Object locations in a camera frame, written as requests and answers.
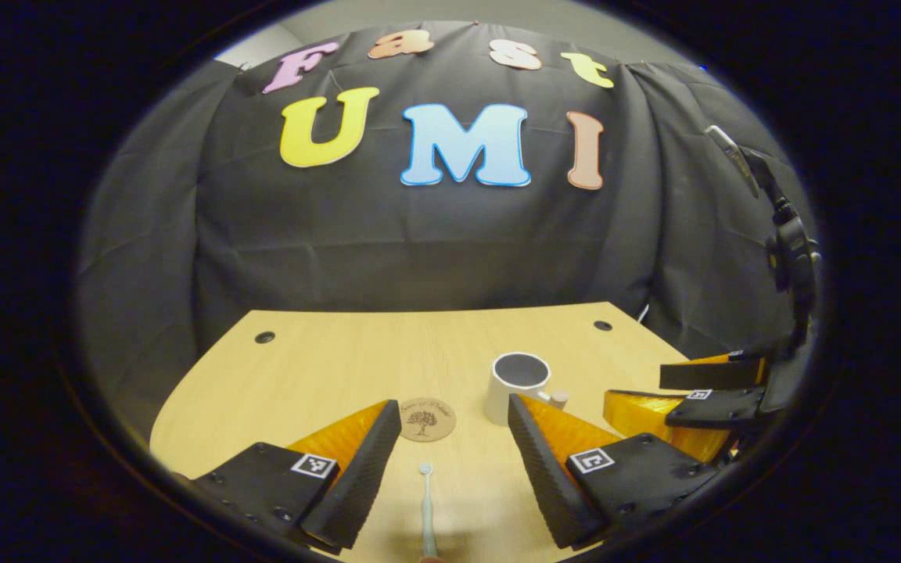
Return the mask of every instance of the yellow letter u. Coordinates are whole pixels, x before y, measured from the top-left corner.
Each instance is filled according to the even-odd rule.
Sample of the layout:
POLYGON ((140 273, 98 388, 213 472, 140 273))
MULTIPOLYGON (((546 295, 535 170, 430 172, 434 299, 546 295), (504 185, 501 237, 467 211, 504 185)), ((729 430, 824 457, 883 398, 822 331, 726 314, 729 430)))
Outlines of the yellow letter u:
POLYGON ((330 142, 312 142, 311 125, 325 99, 296 101, 283 108, 283 132, 280 134, 280 158, 291 167, 320 167, 335 163, 357 148, 364 138, 364 126, 368 120, 368 101, 380 93, 377 88, 354 88, 341 92, 336 100, 343 103, 343 121, 339 133, 330 142))

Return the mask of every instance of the mug rim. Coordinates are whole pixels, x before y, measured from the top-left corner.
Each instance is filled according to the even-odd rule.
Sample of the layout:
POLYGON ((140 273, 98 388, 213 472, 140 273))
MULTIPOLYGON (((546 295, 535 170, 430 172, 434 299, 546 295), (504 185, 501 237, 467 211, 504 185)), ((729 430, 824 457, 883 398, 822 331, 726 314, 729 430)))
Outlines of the mug rim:
POLYGON ((522 389, 522 391, 529 391, 529 389, 536 389, 539 387, 544 387, 544 385, 547 385, 547 380, 550 380, 550 378, 551 378, 551 366, 548 366, 547 361, 544 361, 543 357, 537 356, 535 353, 530 353, 530 352, 501 353, 501 355, 498 356, 496 360, 493 360, 493 377, 496 378, 497 381, 501 382, 501 384, 506 385, 508 388, 522 389), (540 361, 542 364, 544 364, 544 368, 546 368, 546 370, 547 370, 547 375, 544 376, 544 380, 541 380, 540 382, 536 382, 536 384, 533 384, 533 385, 516 385, 516 384, 512 384, 511 382, 504 381, 503 378, 500 377, 500 374, 498 374, 496 371, 496 364, 500 363, 500 360, 503 360, 504 357, 514 356, 517 353, 521 356, 533 357, 533 359, 540 361))

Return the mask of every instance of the black cloth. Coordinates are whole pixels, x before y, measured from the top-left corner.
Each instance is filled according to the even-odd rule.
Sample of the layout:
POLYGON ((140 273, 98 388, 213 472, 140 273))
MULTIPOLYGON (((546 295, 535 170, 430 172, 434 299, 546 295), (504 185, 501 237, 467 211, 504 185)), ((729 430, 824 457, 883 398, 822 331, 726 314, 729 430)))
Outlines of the black cloth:
MULTIPOLYGON (((293 86, 262 94, 279 57, 240 72, 212 62, 149 112, 114 156, 86 220, 78 300, 90 366, 145 438, 204 350, 248 310, 465 310, 608 300, 688 357, 787 334, 763 243, 766 196, 704 136, 719 125, 766 157, 816 228, 793 165, 737 96, 691 65, 619 64, 536 33, 472 22, 391 25, 337 37, 293 86), (375 40, 419 25, 435 47, 369 59, 375 40), (544 67, 489 57, 489 42, 537 50, 544 67), (562 52, 604 64, 614 88, 579 78, 562 52), (339 131, 343 90, 378 87, 349 156, 296 168, 279 155, 293 101, 324 96, 312 139, 339 131), (467 128, 483 107, 514 104, 522 188, 400 182, 411 124, 441 103, 467 128), (603 188, 574 188, 573 128, 596 117, 603 188)), ((443 167, 436 158, 437 167, 443 167)))

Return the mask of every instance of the mug handle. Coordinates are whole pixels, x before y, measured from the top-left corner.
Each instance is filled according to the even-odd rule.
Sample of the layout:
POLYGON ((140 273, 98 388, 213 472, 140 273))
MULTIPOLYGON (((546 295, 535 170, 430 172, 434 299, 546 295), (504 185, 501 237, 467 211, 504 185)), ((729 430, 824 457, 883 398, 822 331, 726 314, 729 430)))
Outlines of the mug handle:
POLYGON ((540 400, 541 403, 548 403, 555 409, 565 409, 565 403, 569 402, 569 393, 565 391, 555 391, 548 395, 544 391, 537 392, 533 398, 540 400))

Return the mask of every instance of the white mug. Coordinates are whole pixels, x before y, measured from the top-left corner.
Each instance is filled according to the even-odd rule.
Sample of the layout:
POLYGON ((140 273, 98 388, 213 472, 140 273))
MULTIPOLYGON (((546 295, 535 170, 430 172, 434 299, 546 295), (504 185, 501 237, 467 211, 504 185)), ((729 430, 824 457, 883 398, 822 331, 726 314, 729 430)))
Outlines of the white mug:
POLYGON ((507 425, 510 410, 510 393, 527 395, 530 398, 564 409, 569 394, 557 391, 550 396, 544 392, 547 380, 551 378, 551 368, 547 361, 526 352, 504 353, 493 361, 493 375, 489 380, 486 395, 486 417, 494 424, 507 425))

